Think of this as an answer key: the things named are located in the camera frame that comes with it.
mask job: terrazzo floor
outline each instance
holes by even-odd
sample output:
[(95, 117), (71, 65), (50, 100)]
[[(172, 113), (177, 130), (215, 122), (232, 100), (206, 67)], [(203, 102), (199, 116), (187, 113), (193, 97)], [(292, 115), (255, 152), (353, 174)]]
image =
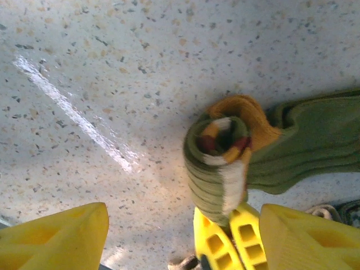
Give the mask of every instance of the terrazzo floor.
[[(1, 217), (103, 201), (102, 263), (166, 269), (194, 244), (181, 148), (198, 114), (359, 85), (359, 25), (356, 0), (0, 0)], [(305, 210), (359, 186), (319, 175), (249, 203)]]

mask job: sock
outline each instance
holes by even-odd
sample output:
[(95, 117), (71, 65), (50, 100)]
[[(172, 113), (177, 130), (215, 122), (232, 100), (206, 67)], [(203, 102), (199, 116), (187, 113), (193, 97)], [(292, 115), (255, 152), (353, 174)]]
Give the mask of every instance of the sock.
[(280, 194), (314, 174), (360, 171), (360, 89), (283, 103), (220, 100), (189, 129), (184, 158), (195, 205), (226, 226), (246, 186)]

